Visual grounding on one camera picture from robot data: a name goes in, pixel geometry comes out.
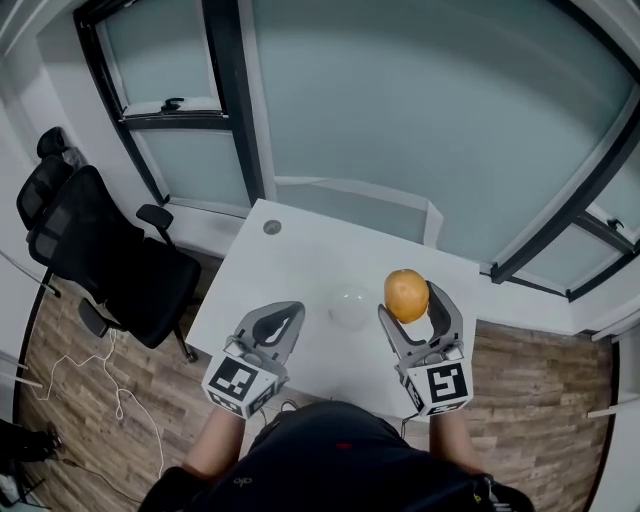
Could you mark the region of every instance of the white wall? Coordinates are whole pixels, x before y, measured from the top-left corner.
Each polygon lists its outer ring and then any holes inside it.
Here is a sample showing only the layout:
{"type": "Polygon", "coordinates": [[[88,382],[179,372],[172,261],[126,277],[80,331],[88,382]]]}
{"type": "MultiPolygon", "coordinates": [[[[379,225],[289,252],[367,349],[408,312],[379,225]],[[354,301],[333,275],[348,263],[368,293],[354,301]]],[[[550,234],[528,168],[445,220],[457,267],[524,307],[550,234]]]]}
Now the white wall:
{"type": "Polygon", "coordinates": [[[26,123],[28,137],[24,144],[35,156],[38,137],[52,126],[62,126],[75,141],[75,130],[69,123],[57,96],[51,94],[53,85],[42,62],[35,39],[24,40],[3,61],[7,84],[3,98],[9,115],[19,113],[26,123]]]}
{"type": "Polygon", "coordinates": [[[0,55],[9,53],[18,41],[33,39],[65,9],[82,5],[84,0],[19,0],[0,28],[0,55]]]}
{"type": "Polygon", "coordinates": [[[594,331],[600,331],[640,309],[640,258],[576,300],[572,306],[576,325],[594,331]]]}
{"type": "Polygon", "coordinates": [[[575,334],[571,304],[564,297],[514,283],[495,285],[480,276],[478,318],[521,329],[575,334]]]}
{"type": "MultiPolygon", "coordinates": [[[[618,401],[637,398],[640,393],[640,336],[620,341],[620,392],[618,401]]],[[[592,512],[640,511],[640,407],[618,413],[592,512]]]]}
{"type": "MultiPolygon", "coordinates": [[[[29,257],[25,242],[27,231],[15,207],[18,192],[32,165],[0,102],[0,249],[41,278],[44,268],[29,257]]],[[[16,360],[37,290],[36,283],[0,258],[0,351],[16,360]]],[[[0,371],[14,373],[15,367],[0,362],[0,371]]],[[[0,418],[11,419],[12,402],[13,382],[0,377],[0,418]]]]}

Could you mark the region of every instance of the window frame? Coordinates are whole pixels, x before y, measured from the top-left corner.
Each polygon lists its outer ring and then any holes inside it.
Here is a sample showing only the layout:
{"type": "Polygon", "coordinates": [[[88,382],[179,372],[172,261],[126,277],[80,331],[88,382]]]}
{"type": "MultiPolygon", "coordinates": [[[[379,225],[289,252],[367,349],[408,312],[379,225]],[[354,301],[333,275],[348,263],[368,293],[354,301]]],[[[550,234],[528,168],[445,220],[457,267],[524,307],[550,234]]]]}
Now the window frame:
{"type": "MultiPolygon", "coordinates": [[[[634,79],[635,87],[640,85],[640,68],[588,14],[582,11],[582,9],[576,6],[571,0],[547,1],[589,32],[626,69],[634,79]]],[[[589,208],[622,168],[639,142],[640,100],[636,102],[631,115],[609,149],[568,199],[557,208],[555,213],[544,222],[535,233],[529,236],[518,249],[514,250],[504,262],[500,264],[494,263],[488,273],[491,281],[495,284],[502,284],[505,281],[517,282],[523,286],[558,295],[557,290],[527,282],[516,277],[514,274],[540,254],[572,224],[584,229],[616,249],[620,252],[620,257],[597,275],[589,278],[584,284],[573,289],[567,289],[564,296],[569,302],[590,292],[633,261],[633,259],[640,254],[640,242],[630,242],[615,226],[603,222],[602,219],[594,216],[589,211],[589,208]]]]}
{"type": "MultiPolygon", "coordinates": [[[[238,6],[234,0],[201,0],[207,51],[215,78],[220,110],[175,110],[169,112],[125,115],[118,88],[102,47],[98,23],[134,3],[144,0],[90,0],[73,13],[80,45],[98,93],[111,123],[129,153],[140,177],[159,205],[171,200],[163,180],[157,179],[142,155],[132,132],[139,130],[215,130],[232,133],[242,177],[253,206],[265,198],[258,158],[247,70],[242,47],[238,6]]],[[[242,209],[221,209],[230,214],[242,209]]]]}

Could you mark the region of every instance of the white table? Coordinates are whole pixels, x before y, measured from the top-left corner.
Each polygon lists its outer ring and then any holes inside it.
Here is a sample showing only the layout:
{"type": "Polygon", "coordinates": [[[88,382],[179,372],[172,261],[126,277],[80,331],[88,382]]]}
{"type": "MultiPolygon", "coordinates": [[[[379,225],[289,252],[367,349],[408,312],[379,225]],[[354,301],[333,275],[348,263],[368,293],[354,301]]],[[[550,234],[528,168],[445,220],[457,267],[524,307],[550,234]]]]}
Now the white table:
{"type": "MultiPolygon", "coordinates": [[[[478,265],[371,229],[268,201],[251,210],[195,319],[187,343],[213,354],[224,348],[244,315],[272,302],[298,300],[306,317],[286,367],[292,389],[345,400],[403,418],[415,408],[393,369],[396,355],[377,306],[393,270],[411,268],[440,286],[463,316],[464,371],[472,388],[478,265]],[[263,226],[282,224],[276,235],[263,226]],[[331,297],[345,285],[366,291],[371,314],[353,332],[328,315],[331,297]]],[[[427,315],[406,326],[414,339],[432,334],[427,315]]]]}

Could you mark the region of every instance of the window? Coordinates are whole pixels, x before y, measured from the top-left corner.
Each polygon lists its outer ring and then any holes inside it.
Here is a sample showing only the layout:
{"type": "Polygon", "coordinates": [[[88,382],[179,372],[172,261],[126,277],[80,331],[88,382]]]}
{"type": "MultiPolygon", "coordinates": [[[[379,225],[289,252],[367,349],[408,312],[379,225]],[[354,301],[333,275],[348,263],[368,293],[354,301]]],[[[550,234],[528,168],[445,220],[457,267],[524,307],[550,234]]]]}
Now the window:
{"type": "Polygon", "coordinates": [[[158,203],[246,217],[264,193],[233,7],[96,1],[75,19],[114,126],[158,203]],[[224,79],[220,68],[231,68],[224,79]]]}
{"type": "Polygon", "coordinates": [[[160,203],[244,217],[267,190],[439,232],[495,283],[570,300],[638,254],[640,71],[570,0],[91,0],[75,17],[160,203]]]}

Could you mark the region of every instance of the white cable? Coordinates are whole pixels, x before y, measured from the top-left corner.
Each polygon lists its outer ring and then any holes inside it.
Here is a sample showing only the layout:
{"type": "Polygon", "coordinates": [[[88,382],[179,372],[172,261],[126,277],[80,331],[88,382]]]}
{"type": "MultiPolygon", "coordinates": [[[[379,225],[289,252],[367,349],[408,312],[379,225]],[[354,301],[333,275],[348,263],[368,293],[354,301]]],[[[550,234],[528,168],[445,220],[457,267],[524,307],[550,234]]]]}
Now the white cable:
{"type": "Polygon", "coordinates": [[[153,423],[153,428],[156,430],[156,437],[158,438],[158,446],[160,447],[160,469],[158,470],[158,478],[160,478],[162,476],[162,470],[164,469],[164,454],[162,452],[162,441],[160,440],[160,431],[158,430],[158,425],[156,425],[156,422],[153,421],[153,418],[151,417],[151,414],[149,414],[149,411],[147,411],[142,406],[142,404],[138,401],[136,396],[131,391],[129,391],[128,389],[124,389],[124,388],[121,388],[120,386],[118,386],[118,383],[116,382],[116,379],[114,379],[111,376],[111,374],[107,371],[107,361],[109,360],[109,358],[111,357],[111,354],[113,354],[113,351],[116,348],[117,333],[116,333],[115,329],[111,329],[109,331],[109,339],[111,340],[111,350],[109,350],[109,353],[107,354],[106,357],[99,357],[97,354],[94,354],[89,359],[87,359],[86,361],[83,361],[81,363],[76,363],[73,359],[71,359],[67,355],[64,355],[60,359],[58,359],[54,363],[53,368],[51,368],[51,382],[49,383],[49,390],[47,391],[47,396],[46,397],[40,398],[36,394],[35,390],[31,386],[29,386],[29,387],[31,387],[31,391],[33,391],[33,394],[34,394],[34,396],[36,397],[37,400],[40,400],[41,402],[46,402],[46,401],[49,400],[49,397],[51,396],[51,388],[53,387],[53,374],[56,371],[56,367],[58,366],[58,363],[61,363],[65,359],[68,359],[75,366],[80,368],[81,366],[84,366],[85,364],[87,364],[92,359],[98,359],[99,361],[102,361],[102,369],[104,370],[104,373],[107,374],[107,376],[111,379],[111,381],[116,386],[116,400],[118,401],[118,407],[116,408],[116,418],[121,420],[124,417],[124,412],[122,410],[122,404],[120,403],[120,393],[122,392],[122,393],[129,393],[129,395],[131,395],[131,398],[133,398],[135,400],[135,402],[138,404],[138,406],[147,414],[147,416],[151,420],[151,423],[153,423]]]}

